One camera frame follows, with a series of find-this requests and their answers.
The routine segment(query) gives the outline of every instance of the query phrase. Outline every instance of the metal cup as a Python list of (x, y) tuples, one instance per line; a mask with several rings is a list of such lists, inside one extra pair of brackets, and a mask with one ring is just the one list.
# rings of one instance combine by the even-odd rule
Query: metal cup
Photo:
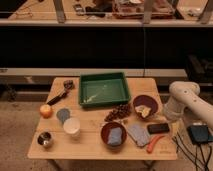
[(38, 141), (38, 144), (42, 145), (44, 148), (49, 148), (53, 144), (53, 139), (49, 132), (42, 132), (38, 136), (37, 141)]

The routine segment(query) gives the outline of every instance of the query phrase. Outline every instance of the grapes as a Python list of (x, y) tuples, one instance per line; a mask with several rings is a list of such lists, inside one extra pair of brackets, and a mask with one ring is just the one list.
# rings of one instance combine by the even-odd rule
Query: grapes
[(115, 119), (123, 119), (129, 116), (130, 113), (131, 113), (131, 105), (129, 103), (124, 105), (121, 104), (112, 111), (110, 111), (109, 114), (104, 119), (104, 121), (111, 122)]

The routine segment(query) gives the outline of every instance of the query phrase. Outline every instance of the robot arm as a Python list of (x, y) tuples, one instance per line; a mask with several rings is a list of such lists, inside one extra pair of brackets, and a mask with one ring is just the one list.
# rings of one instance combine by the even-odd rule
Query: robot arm
[(170, 85), (169, 92), (170, 98), (163, 107), (168, 120), (177, 121), (188, 107), (213, 129), (213, 106), (198, 97), (200, 87), (197, 83), (176, 81)]

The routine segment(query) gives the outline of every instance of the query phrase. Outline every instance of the green tray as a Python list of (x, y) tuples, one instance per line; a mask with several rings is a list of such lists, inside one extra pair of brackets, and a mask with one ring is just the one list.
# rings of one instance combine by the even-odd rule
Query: green tray
[(80, 76), (79, 104), (82, 107), (118, 105), (130, 99), (123, 72)]

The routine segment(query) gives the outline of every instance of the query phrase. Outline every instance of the orange handle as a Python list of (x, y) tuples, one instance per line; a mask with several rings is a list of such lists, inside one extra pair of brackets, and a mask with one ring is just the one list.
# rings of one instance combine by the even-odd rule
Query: orange handle
[(152, 153), (155, 144), (158, 142), (159, 139), (161, 139), (163, 137), (164, 137), (164, 135), (156, 135), (156, 136), (154, 136), (154, 138), (150, 141), (149, 145), (147, 146), (146, 151), (148, 153)]

